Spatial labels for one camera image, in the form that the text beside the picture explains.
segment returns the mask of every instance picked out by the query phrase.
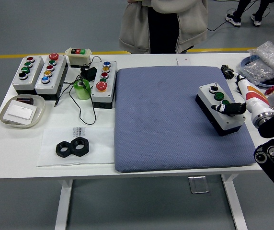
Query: black nut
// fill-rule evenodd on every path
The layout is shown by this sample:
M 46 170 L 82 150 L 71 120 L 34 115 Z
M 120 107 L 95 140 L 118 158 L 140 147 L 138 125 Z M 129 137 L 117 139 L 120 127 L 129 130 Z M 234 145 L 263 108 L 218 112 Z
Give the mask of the black nut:
M 70 152 L 70 143 L 62 141 L 56 145 L 56 154 L 60 157 L 67 157 L 71 154 Z
M 77 149 L 76 147 L 79 145 L 83 145 L 83 147 L 81 149 Z M 82 137 L 75 138 L 71 141 L 70 152 L 78 157 L 84 156 L 89 152 L 89 141 Z

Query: floor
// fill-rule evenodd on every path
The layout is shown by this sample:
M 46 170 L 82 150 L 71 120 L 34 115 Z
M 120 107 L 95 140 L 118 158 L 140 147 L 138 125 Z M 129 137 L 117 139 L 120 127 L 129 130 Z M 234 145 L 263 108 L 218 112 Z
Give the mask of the floor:
M 0 0 L 0 104 L 21 55 L 63 53 L 69 47 L 119 51 L 125 6 L 125 0 Z M 217 28 L 236 6 L 234 1 L 208 0 L 208 28 Z M 244 13 L 241 28 L 225 23 L 208 31 L 207 40 L 190 52 L 247 52 L 268 40 L 274 44 L 274 4 L 256 28 L 250 15 L 258 6 L 256 2 Z M 190 193 L 186 177 L 75 181 L 68 229 L 235 229 L 220 177 L 207 180 L 210 193 L 200 195 Z M 274 229 L 269 178 L 241 174 L 234 184 L 248 229 Z M 0 230 L 54 229 L 60 189 L 56 181 L 0 181 Z

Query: person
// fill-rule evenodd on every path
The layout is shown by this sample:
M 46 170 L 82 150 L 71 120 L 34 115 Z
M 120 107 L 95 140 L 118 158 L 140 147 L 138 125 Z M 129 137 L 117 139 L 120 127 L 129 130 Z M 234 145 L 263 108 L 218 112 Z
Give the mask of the person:
M 231 23 L 235 27 L 241 26 L 241 16 L 244 13 L 245 9 L 247 8 L 248 4 L 251 2 L 251 0 L 239 0 L 237 10 L 233 13 L 228 13 L 225 16 L 225 19 Z M 254 26 L 260 26 L 261 21 L 263 19 L 263 14 L 265 13 L 265 10 L 267 9 L 268 5 L 270 3 L 270 0 L 261 0 L 261 4 L 258 8 L 258 11 L 254 14 L 252 14 L 251 19 L 253 21 Z
M 207 0 L 127 0 L 119 46 L 132 54 L 184 53 L 206 40 Z

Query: table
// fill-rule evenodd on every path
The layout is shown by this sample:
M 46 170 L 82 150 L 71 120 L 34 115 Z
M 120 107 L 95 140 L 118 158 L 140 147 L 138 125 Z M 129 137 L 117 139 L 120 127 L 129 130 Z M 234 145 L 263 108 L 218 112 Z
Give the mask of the table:
M 175 66 L 177 59 L 189 60 L 191 65 L 221 67 L 227 64 L 232 69 L 240 61 L 248 57 L 248 53 L 239 54 L 166 54 L 166 55 L 100 55 L 103 60 L 117 61 L 118 69 L 144 66 Z M 93 66 L 99 59 L 94 58 Z M 75 80 L 79 74 L 78 69 L 69 68 L 65 81 Z M 235 88 L 235 81 L 228 82 L 231 89 Z M 235 92 L 233 97 L 236 102 L 243 102 L 241 96 Z M 6 102 L 17 95 L 11 85 L 1 105 L 0 111 Z M 154 172 L 119 173 L 114 169 L 114 164 L 103 165 L 75 165 L 58 167 L 36 167 L 41 147 L 43 130 L 46 128 L 80 127 L 85 126 L 78 116 L 78 108 L 71 98 L 65 93 L 54 107 L 55 101 L 46 101 L 46 109 L 41 120 L 29 129 L 8 127 L 0 121 L 0 179 L 53 179 L 62 184 L 59 208 L 55 229 L 66 228 L 70 194 L 73 179 L 93 179 L 109 177 L 155 177 L 155 176 L 183 176 L 183 175 L 210 175 L 221 174 L 228 196 L 229 204 L 237 229 L 247 229 L 242 210 L 236 195 L 233 179 L 239 173 L 260 172 L 261 168 L 255 163 L 242 167 L 208 168 L 190 170 L 171 170 Z M 90 100 L 79 101 L 83 108 L 82 117 L 86 121 L 93 120 Z M 114 109 L 96 109 L 97 121 L 92 127 L 114 127 Z M 254 145 L 257 147 L 267 140 L 260 137 L 257 129 L 251 123 L 251 115 L 245 113 L 246 125 L 251 134 Z

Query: gray cushion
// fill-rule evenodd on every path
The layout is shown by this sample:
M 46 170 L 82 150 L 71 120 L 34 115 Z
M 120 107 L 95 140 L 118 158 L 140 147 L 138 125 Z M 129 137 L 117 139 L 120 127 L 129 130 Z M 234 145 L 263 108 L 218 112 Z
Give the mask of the gray cushion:
M 198 87 L 217 82 L 233 99 L 219 68 L 121 69 L 116 81 L 114 161 L 119 172 L 242 166 L 255 150 L 245 124 L 221 137 L 195 102 Z

